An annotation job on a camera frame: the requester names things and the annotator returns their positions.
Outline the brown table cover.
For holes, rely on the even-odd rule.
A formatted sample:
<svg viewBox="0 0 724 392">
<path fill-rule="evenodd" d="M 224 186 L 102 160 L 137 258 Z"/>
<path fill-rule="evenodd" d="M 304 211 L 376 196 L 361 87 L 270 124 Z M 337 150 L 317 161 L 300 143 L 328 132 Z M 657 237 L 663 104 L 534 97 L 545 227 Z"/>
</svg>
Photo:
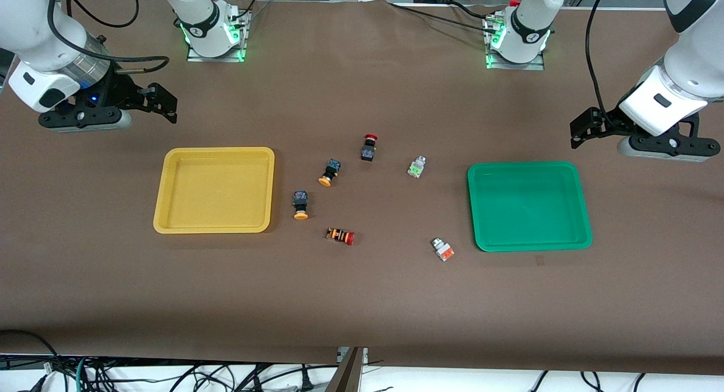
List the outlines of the brown table cover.
<svg viewBox="0 0 724 392">
<path fill-rule="evenodd" d="M 383 1 L 255 10 L 237 64 L 187 62 L 163 0 L 132 28 L 87 21 L 117 54 L 170 57 L 136 82 L 178 98 L 177 124 L 134 112 L 124 131 L 54 133 L 0 94 L 0 329 L 62 354 L 333 362 L 358 345 L 385 365 L 724 373 L 724 150 L 571 149 L 570 121 L 595 102 L 587 11 L 559 13 L 545 70 L 497 71 L 473 29 Z M 269 227 L 157 233 L 163 160 L 184 147 L 273 149 Z M 592 245 L 481 251 L 468 168 L 541 161 L 579 171 Z"/>
</svg>

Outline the yellow plastic tray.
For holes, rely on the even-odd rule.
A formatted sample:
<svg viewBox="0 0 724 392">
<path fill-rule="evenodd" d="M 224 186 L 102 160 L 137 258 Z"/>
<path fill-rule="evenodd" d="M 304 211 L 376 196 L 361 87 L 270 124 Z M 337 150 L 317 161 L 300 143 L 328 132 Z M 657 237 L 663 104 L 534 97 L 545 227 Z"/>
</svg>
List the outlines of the yellow plastic tray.
<svg viewBox="0 0 724 392">
<path fill-rule="evenodd" d="M 165 155 L 153 227 L 161 234 L 261 233 L 275 154 L 267 147 L 179 148 Z"/>
</svg>

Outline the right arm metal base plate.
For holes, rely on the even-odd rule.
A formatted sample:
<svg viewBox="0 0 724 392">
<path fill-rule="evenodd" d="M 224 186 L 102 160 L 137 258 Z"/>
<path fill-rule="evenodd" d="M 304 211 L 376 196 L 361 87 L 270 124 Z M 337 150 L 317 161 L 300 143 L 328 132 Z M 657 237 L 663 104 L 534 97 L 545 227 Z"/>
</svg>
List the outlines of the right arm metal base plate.
<svg viewBox="0 0 724 392">
<path fill-rule="evenodd" d="M 202 56 L 192 47 L 188 35 L 185 33 L 184 40 L 188 44 L 188 62 L 241 63 L 245 61 L 252 13 L 248 10 L 239 12 L 239 8 L 233 5 L 227 11 L 227 19 L 222 28 L 224 37 L 217 37 L 212 41 L 216 41 L 217 44 L 224 41 L 224 45 L 227 45 L 229 49 L 216 57 Z"/>
</svg>

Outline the green plastic tray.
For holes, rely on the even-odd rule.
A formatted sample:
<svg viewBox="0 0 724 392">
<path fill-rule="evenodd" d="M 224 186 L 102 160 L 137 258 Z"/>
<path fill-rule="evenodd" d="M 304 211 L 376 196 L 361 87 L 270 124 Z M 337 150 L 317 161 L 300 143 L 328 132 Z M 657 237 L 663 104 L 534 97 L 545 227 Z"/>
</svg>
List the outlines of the green plastic tray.
<svg viewBox="0 0 724 392">
<path fill-rule="evenodd" d="M 474 163 L 467 181 L 480 250 L 568 251 L 592 244 L 580 175 L 572 163 Z"/>
</svg>

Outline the table leg with bracket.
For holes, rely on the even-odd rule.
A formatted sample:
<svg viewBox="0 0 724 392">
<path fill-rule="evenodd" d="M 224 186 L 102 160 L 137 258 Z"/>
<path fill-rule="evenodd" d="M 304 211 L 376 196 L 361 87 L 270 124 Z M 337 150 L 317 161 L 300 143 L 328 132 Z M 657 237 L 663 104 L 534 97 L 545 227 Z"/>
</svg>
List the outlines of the table leg with bracket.
<svg viewBox="0 0 724 392">
<path fill-rule="evenodd" d="M 339 347 L 337 361 L 339 366 L 324 392 L 359 392 L 362 369 L 369 363 L 368 349 L 359 346 Z"/>
</svg>

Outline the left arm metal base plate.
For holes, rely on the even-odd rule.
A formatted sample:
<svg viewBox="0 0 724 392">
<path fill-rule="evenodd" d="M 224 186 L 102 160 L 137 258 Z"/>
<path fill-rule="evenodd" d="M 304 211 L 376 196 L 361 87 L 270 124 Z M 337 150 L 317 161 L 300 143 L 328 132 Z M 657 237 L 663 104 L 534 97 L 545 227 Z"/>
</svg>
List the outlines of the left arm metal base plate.
<svg viewBox="0 0 724 392">
<path fill-rule="evenodd" d="M 481 19 L 483 28 L 493 29 L 495 34 L 487 33 L 484 36 L 485 42 L 485 62 L 487 69 L 499 70 L 526 70 L 526 71 L 543 71 L 545 69 L 545 60 L 543 52 L 540 51 L 534 60 L 528 63 L 514 63 L 507 61 L 502 55 L 493 48 L 492 42 L 499 39 L 499 35 L 504 31 L 503 19 L 497 15 L 487 15 Z"/>
</svg>

